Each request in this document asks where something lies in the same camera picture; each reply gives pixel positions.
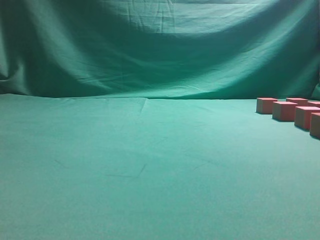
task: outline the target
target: block side face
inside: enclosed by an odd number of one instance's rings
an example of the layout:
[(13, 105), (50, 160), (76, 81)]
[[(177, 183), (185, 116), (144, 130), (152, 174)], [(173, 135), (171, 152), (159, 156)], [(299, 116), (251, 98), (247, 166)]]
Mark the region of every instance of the block side face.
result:
[(264, 101), (259, 99), (259, 98), (256, 100), (256, 109), (255, 109), (255, 111), (257, 113), (259, 113), (259, 114), (263, 114), (263, 103), (264, 103)]
[(305, 111), (299, 107), (295, 108), (294, 125), (302, 129), (305, 128)]
[(281, 104), (273, 103), (272, 105), (272, 118), (276, 120), (281, 120)]
[(320, 114), (312, 114), (310, 123), (310, 135), (320, 139)]
[(274, 102), (273, 101), (264, 101), (263, 102), (263, 112), (265, 114), (272, 114), (272, 111), (273, 111), (273, 104)]
[(310, 129), (310, 126), (311, 126), (311, 116), (312, 114), (314, 113), (318, 113), (320, 114), (320, 108), (318, 109), (315, 109), (315, 110), (307, 110), (305, 111), (305, 121), (304, 121), (304, 125), (305, 125), (305, 129), (309, 130)]
[(283, 105), (281, 108), (281, 119), (286, 122), (294, 122), (296, 105)]

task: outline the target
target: block top face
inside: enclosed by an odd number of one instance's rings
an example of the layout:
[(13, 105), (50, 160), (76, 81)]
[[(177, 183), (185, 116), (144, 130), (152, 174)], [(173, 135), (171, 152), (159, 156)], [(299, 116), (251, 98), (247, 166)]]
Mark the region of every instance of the block top face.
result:
[(311, 115), (316, 115), (316, 116), (320, 117), (320, 112), (313, 112), (313, 113), (311, 113)]
[(320, 107), (317, 107), (317, 106), (297, 106), (296, 108), (302, 109), (302, 110), (308, 110), (308, 111), (320, 110)]
[(275, 101), (273, 104), (281, 104), (281, 105), (298, 105), (298, 103), (291, 101)]
[(287, 97), (286, 98), (287, 101), (296, 101), (296, 100), (299, 100), (299, 101), (308, 101), (308, 99), (305, 99), (305, 98), (299, 98), (299, 97)]
[(258, 97), (257, 99), (260, 99), (260, 100), (265, 100), (265, 101), (278, 101), (278, 99), (276, 98), (272, 98), (272, 97)]

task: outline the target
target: green fabric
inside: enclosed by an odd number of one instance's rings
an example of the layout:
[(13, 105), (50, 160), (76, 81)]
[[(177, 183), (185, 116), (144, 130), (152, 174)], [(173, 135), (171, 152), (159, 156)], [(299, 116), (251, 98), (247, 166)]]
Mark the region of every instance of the green fabric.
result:
[(319, 82), (318, 0), (0, 5), (0, 93), (308, 98)]
[(318, 240), (320, 142), (255, 109), (0, 96), (0, 239)]

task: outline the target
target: cube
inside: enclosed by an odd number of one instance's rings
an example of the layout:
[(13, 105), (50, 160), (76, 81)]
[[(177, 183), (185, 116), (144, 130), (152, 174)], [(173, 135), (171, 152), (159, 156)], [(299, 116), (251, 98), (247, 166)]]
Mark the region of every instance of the cube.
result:
[(272, 105), (272, 118), (284, 122), (295, 120), (295, 108), (298, 103), (290, 101), (275, 101)]
[(311, 114), (310, 135), (320, 139), (320, 113)]
[(308, 101), (308, 106), (320, 108), (320, 101)]
[(301, 129), (309, 130), (312, 113), (320, 113), (320, 107), (297, 106), (295, 108), (294, 125)]
[(256, 99), (256, 112), (259, 114), (272, 114), (272, 104), (278, 101), (272, 97), (258, 97)]
[(287, 102), (292, 102), (298, 104), (298, 106), (306, 107), (308, 106), (308, 99), (298, 98), (298, 97), (287, 97)]

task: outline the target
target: wooden block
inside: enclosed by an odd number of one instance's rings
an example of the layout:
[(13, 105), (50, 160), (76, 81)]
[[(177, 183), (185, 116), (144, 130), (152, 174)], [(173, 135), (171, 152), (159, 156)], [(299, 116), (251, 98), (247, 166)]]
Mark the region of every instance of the wooden block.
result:
[(320, 139), (320, 113), (311, 114), (310, 135)]
[(308, 99), (298, 98), (298, 97), (287, 97), (285, 99), (287, 102), (292, 102), (298, 104), (299, 107), (308, 106)]
[(308, 106), (320, 108), (320, 101), (308, 101)]
[(320, 108), (316, 106), (297, 106), (295, 108), (294, 125), (309, 130), (312, 113), (320, 113)]
[(259, 114), (272, 114), (272, 104), (278, 101), (272, 97), (258, 97), (256, 99), (256, 112)]
[(298, 104), (290, 101), (275, 101), (272, 105), (272, 118), (285, 121), (293, 122), (295, 120), (295, 107)]

